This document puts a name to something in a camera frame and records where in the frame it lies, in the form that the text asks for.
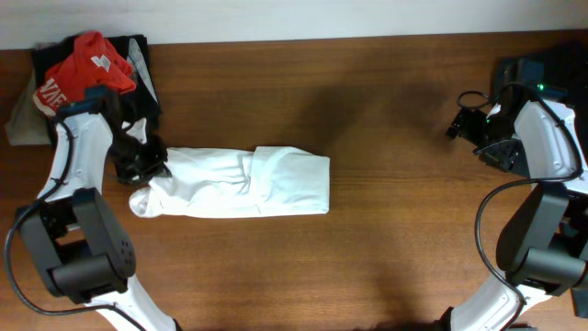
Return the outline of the white t-shirt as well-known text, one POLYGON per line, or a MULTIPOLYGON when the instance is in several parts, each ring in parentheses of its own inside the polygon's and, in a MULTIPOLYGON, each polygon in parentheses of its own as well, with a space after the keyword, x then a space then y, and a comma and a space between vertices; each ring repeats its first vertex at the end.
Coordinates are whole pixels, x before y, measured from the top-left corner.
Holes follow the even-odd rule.
POLYGON ((330 158, 289 146, 254 151, 169 148, 168 177, 154 177, 130 196, 138 217, 237 219, 325 214, 330 158))

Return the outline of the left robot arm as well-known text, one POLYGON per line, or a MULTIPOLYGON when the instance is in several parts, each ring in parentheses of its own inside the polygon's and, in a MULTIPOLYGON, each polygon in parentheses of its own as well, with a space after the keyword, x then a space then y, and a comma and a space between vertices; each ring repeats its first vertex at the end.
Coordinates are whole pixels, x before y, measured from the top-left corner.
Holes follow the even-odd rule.
POLYGON ((58 142, 50 175, 38 197, 17 210, 4 258, 11 257, 13 239, 19 236, 47 291, 68 298, 74 307, 37 306, 6 262, 13 291, 38 314, 97 312, 117 330, 179 329, 139 282, 130 237, 102 196, 107 160, 125 185, 170 176, 161 138, 131 136, 121 118, 119 93, 105 86, 88 88, 83 100, 60 106, 51 122, 58 142))

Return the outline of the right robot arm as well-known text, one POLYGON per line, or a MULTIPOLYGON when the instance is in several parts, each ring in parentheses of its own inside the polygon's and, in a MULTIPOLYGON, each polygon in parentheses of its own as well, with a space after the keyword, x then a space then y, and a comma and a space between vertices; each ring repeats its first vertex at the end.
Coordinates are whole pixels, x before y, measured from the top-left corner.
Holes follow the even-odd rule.
POLYGON ((463 138, 487 165, 517 174, 481 201, 475 245, 490 277, 464 303, 448 308, 440 330, 515 330, 533 306, 565 292, 575 316, 587 315, 587 160, 569 83, 554 82, 555 63, 522 57, 497 70, 479 105, 460 104, 449 139, 463 138), (502 229, 491 262, 481 242, 483 213, 498 194, 531 191, 502 229))

